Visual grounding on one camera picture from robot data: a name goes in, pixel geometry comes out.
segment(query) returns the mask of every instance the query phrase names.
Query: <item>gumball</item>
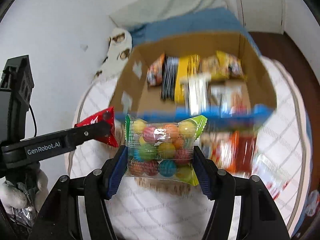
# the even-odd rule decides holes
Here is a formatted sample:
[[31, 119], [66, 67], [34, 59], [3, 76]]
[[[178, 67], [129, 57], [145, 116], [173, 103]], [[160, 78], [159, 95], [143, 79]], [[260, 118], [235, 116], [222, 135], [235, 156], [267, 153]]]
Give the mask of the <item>gumball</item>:
[[163, 160], [159, 165], [159, 173], [164, 177], [171, 177], [177, 171], [177, 165], [174, 161]]
[[167, 124], [165, 126], [165, 132], [167, 142], [175, 141], [179, 136], [179, 129], [176, 124]]
[[142, 133], [143, 133], [143, 139], [146, 142], [150, 142], [150, 143], [155, 143], [156, 139], [155, 139], [155, 132], [156, 127], [153, 126], [147, 126], [143, 129]]
[[152, 160], [156, 158], [157, 148], [149, 143], [139, 147], [139, 157], [143, 160]]
[[182, 138], [178, 138], [172, 144], [174, 145], [176, 150], [180, 150], [184, 146], [184, 140]]
[[133, 158], [138, 162], [143, 162], [143, 159], [140, 157], [139, 151], [137, 149], [133, 150]]
[[191, 162], [193, 157], [193, 150], [182, 149], [178, 150], [175, 155], [175, 163], [177, 164], [188, 164]]
[[137, 119], [133, 122], [133, 130], [135, 133], [141, 134], [146, 126], [146, 122], [142, 119]]
[[141, 176], [144, 173], [144, 163], [132, 161], [128, 164], [129, 172], [132, 176]]
[[140, 145], [146, 144], [146, 141], [143, 139], [143, 136], [140, 136], [139, 143], [140, 143]]
[[161, 143], [159, 153], [163, 159], [173, 159], [176, 154], [176, 148], [172, 143]]
[[156, 160], [147, 161], [144, 163], [144, 172], [148, 176], [156, 176], [159, 172], [159, 163]]
[[179, 132], [186, 137], [194, 137], [196, 135], [196, 123], [192, 120], [185, 120], [180, 122]]
[[192, 179], [192, 168], [190, 165], [182, 165], [177, 167], [175, 175], [182, 182], [189, 182]]

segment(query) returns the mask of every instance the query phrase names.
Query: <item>white glove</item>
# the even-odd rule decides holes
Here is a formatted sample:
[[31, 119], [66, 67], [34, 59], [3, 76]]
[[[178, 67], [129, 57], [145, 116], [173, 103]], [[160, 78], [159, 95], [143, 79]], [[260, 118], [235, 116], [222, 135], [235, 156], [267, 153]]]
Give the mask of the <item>white glove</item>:
[[[37, 212], [39, 212], [49, 194], [48, 177], [42, 170], [39, 170], [37, 174], [37, 186], [38, 191], [35, 196], [34, 205]], [[13, 215], [12, 208], [26, 208], [28, 205], [26, 195], [22, 191], [6, 183], [0, 184], [0, 199], [5, 211], [10, 215]]]

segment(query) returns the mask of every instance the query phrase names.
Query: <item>white pillow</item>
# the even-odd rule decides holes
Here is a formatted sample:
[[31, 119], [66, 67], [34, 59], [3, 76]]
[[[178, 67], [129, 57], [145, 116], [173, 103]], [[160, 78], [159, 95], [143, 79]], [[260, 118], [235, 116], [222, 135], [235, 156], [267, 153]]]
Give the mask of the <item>white pillow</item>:
[[110, 17], [118, 27], [165, 20], [170, 17], [201, 11], [207, 8], [227, 7], [225, 0], [137, 0]]

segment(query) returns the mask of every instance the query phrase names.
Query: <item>red snack package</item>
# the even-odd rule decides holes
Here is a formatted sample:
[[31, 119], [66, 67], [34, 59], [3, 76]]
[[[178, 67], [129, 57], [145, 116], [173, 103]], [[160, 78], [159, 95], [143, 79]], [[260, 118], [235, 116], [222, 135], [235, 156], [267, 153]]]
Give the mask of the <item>red snack package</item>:
[[235, 153], [239, 144], [239, 132], [216, 133], [212, 144], [212, 154], [209, 158], [214, 161], [219, 169], [230, 173], [236, 171]]
[[236, 172], [251, 174], [252, 159], [256, 151], [256, 135], [240, 135], [236, 151]]
[[88, 118], [84, 119], [82, 122], [75, 124], [75, 127], [81, 127], [89, 124], [94, 124], [97, 122], [107, 122], [110, 124], [110, 135], [95, 138], [95, 140], [100, 141], [102, 143], [108, 144], [112, 147], [119, 147], [118, 142], [115, 138], [115, 113], [113, 107], [109, 107], [100, 112], [97, 112]]

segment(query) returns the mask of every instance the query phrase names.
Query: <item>snack package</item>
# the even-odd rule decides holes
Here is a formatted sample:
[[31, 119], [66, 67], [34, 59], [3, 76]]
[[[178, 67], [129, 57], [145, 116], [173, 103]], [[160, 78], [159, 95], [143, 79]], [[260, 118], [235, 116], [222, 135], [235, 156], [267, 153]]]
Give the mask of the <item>snack package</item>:
[[154, 87], [162, 84], [163, 72], [164, 72], [164, 53], [156, 59], [154, 63], [148, 68], [147, 72], [147, 84], [148, 87]]
[[208, 81], [210, 74], [200, 74], [188, 79], [180, 79], [184, 84], [184, 99], [186, 111], [190, 115], [199, 115], [210, 108], [208, 96]]
[[200, 148], [207, 159], [232, 175], [249, 177], [256, 153], [257, 137], [252, 132], [204, 132]]
[[164, 64], [164, 75], [161, 87], [161, 99], [174, 101], [174, 90], [178, 71], [179, 58], [167, 57]]
[[241, 61], [236, 56], [223, 51], [217, 51], [216, 54], [219, 60], [220, 68], [228, 68], [230, 78], [245, 80], [245, 76], [241, 67]]
[[184, 85], [180, 83], [181, 78], [189, 78], [194, 76], [199, 71], [199, 55], [191, 55], [187, 57], [180, 57], [177, 77], [174, 89], [174, 101], [177, 104], [184, 104]]
[[179, 123], [146, 123], [127, 115], [127, 176], [172, 179], [196, 186], [193, 148], [206, 121], [200, 115]]
[[221, 114], [247, 114], [247, 112], [241, 86], [226, 87], [221, 96]]
[[95, 140], [100, 141], [102, 143], [108, 144], [113, 147], [119, 147], [118, 142], [115, 138], [115, 113], [113, 107], [109, 107], [100, 112], [97, 112], [88, 118], [84, 119], [82, 122], [75, 124], [75, 127], [81, 127], [84, 125], [94, 124], [97, 122], [107, 122], [110, 128], [110, 135], [95, 138]]
[[201, 60], [201, 72], [209, 73], [214, 81], [229, 79], [229, 69], [226, 64], [220, 65], [216, 56]]
[[221, 106], [221, 100], [222, 100], [222, 95], [225, 94], [226, 87], [225, 86], [214, 86], [212, 85], [210, 87], [210, 93], [211, 93], [211, 101], [215, 106]]
[[291, 180], [291, 176], [287, 171], [275, 165], [264, 154], [259, 154], [255, 158], [252, 175], [260, 177], [273, 200], [276, 200]]

